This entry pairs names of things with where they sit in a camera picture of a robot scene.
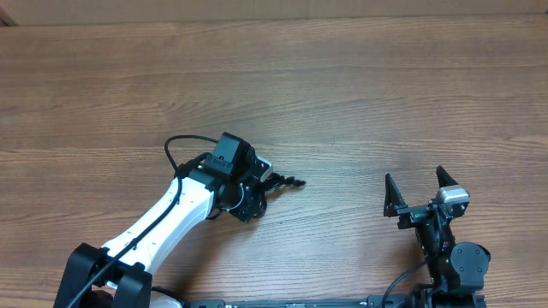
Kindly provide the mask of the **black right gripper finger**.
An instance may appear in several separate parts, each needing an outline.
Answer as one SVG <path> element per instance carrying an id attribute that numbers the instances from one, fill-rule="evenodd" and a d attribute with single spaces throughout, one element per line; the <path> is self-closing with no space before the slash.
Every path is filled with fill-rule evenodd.
<path id="1" fill-rule="evenodd" d="M 436 176 L 440 188 L 456 186 L 458 184 L 441 165 L 436 167 Z"/>
<path id="2" fill-rule="evenodd" d="M 399 189 L 396 186 L 390 173 L 384 177 L 385 198 L 384 198 L 384 216 L 399 216 L 398 211 L 408 207 Z"/>

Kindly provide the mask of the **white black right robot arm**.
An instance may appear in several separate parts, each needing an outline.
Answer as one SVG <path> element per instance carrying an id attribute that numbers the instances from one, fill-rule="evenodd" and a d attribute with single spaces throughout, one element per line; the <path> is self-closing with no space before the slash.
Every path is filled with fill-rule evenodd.
<path id="1" fill-rule="evenodd" d="M 447 171 L 436 168 L 439 189 L 427 204 L 410 206 L 390 174 L 384 178 L 384 216 L 396 217 L 399 229 L 412 228 L 424 260 L 399 275 L 386 289 L 382 307 L 485 307 L 482 290 L 491 262 L 490 252 L 473 242 L 456 242 L 450 223 L 465 214 L 470 193 Z M 418 284 L 408 295 L 392 295 L 397 284 L 427 267 L 428 284 Z"/>

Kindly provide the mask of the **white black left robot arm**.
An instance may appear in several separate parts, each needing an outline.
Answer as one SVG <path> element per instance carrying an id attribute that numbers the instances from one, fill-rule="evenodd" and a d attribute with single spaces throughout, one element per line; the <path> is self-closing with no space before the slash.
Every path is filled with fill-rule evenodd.
<path id="1" fill-rule="evenodd" d="M 164 196 L 137 222 L 96 248 L 69 256 L 56 307 L 147 307 L 152 278 L 182 238 L 214 214 L 260 216 L 272 164 L 245 140 L 223 133 L 211 152 L 173 166 Z"/>

